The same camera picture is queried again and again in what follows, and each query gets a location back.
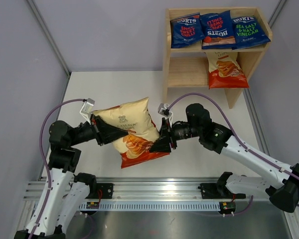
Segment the cream orange cassava chips bag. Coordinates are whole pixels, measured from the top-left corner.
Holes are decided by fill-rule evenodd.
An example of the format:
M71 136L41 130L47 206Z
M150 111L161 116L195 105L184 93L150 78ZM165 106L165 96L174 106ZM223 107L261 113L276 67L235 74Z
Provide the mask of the cream orange cassava chips bag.
M207 52L209 89L248 88L248 81L237 62L237 52Z

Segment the blue Burts chilli bag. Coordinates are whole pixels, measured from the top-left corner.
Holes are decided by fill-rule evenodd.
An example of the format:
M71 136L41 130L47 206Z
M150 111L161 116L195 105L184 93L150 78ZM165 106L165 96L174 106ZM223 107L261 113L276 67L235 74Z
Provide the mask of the blue Burts chilli bag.
M187 47L205 38L199 12L175 18L170 23L172 28L172 48Z
M226 49L236 44L230 10L200 16L205 38L202 49Z

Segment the blue Burts sea salt bag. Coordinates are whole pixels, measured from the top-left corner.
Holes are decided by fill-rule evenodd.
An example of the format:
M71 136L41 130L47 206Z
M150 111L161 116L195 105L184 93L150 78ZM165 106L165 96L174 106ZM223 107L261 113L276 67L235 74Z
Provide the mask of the blue Burts sea salt bag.
M254 47L271 40L259 25L255 16L241 16L232 19L235 34L233 50Z

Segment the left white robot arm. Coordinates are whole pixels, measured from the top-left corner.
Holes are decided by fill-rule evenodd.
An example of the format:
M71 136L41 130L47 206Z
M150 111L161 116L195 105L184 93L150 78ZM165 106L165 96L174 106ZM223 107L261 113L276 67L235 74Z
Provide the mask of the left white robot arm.
M99 146L128 135L126 130L105 123L99 116L71 127L58 120L49 128L51 153L46 162L47 179L37 208L16 239L64 239L68 226L85 199L111 199L112 183L97 183L95 175L75 174L81 150L75 145L96 140Z

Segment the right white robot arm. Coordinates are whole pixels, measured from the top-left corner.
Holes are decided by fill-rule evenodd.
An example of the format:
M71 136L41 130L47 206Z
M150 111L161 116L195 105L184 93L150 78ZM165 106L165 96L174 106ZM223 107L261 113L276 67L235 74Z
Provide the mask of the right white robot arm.
M215 123L210 113L199 103L187 106L186 121L170 123L172 116L167 104L160 104L163 116L159 138L150 148L155 153L171 153L179 140L198 138L206 149L236 160L259 175L256 178L224 172L212 187L213 198L230 199L235 195L266 197L278 209L293 213L299 205L299 164L280 162L251 147L233 130Z

